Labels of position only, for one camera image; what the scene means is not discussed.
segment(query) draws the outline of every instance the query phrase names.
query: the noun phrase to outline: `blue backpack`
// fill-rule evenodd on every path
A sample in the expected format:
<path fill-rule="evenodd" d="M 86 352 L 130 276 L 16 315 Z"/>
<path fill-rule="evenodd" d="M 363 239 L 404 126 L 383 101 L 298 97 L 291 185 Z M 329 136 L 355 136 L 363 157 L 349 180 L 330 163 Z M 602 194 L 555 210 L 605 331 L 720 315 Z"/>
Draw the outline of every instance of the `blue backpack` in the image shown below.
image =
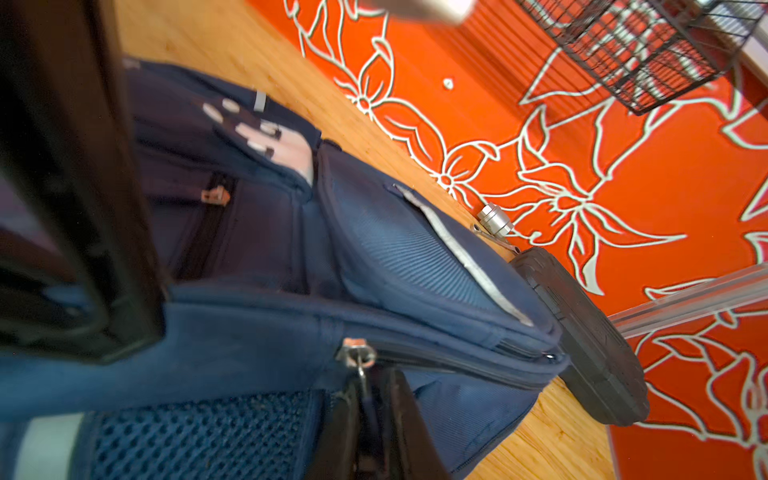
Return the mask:
<path fill-rule="evenodd" d="M 164 331 L 105 365 L 3 352 L 0 478 L 57 439 L 69 478 L 299 479 L 372 368 L 402 371 L 463 478 L 568 365 L 534 290 L 418 192 L 262 92 L 127 66 Z M 45 237 L 0 190 L 2 226 Z M 42 291 L 95 308 L 78 283 Z"/>

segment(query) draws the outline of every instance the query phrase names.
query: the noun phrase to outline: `transparent plastic tube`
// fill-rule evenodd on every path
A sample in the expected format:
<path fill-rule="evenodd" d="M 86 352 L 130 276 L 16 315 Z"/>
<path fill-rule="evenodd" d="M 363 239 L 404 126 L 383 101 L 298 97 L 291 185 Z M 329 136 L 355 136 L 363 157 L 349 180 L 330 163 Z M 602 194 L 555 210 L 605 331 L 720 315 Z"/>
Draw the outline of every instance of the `transparent plastic tube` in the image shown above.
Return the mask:
<path fill-rule="evenodd" d="M 624 338 L 768 299 L 768 263 L 750 266 L 608 319 Z"/>

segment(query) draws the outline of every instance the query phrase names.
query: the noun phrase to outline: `orange floral wallpaper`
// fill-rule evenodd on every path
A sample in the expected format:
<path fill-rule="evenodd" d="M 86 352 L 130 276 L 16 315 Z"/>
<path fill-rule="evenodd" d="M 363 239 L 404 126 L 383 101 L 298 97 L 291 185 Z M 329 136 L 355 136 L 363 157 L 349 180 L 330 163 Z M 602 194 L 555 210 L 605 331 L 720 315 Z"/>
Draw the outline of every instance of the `orange floral wallpaper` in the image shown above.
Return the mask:
<path fill-rule="evenodd" d="M 509 240 L 546 247 L 609 315 L 768 255 L 768 90 L 739 65 L 638 117 L 509 0 L 460 28 L 356 0 L 253 4 L 458 202 L 503 207 Z M 652 409 L 613 429 L 624 478 L 667 478 L 669 461 L 768 478 L 767 319 L 757 305 L 632 340 Z"/>

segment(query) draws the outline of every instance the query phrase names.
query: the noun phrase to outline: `wire basket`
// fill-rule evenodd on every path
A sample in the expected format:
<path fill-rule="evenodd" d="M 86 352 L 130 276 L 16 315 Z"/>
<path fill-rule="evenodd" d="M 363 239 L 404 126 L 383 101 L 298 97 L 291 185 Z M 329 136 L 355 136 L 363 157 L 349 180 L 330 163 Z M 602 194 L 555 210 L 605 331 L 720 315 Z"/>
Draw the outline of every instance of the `wire basket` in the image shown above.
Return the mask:
<path fill-rule="evenodd" d="M 635 114 L 730 68 L 768 0 L 518 0 Z"/>

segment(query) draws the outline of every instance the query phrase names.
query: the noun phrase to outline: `wooden table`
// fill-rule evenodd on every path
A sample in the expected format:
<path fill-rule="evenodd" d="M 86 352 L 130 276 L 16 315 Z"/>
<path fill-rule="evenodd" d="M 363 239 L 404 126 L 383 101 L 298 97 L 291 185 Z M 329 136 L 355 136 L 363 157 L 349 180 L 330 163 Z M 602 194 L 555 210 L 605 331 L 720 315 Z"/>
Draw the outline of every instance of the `wooden table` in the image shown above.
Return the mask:
<path fill-rule="evenodd" d="M 244 0 L 117 0 L 115 8 L 127 53 L 265 91 L 310 119 L 348 152 L 414 187 L 463 224 L 473 222 L 467 210 Z M 517 432 L 470 478 L 614 478 L 607 430 L 590 418 L 558 379 Z"/>

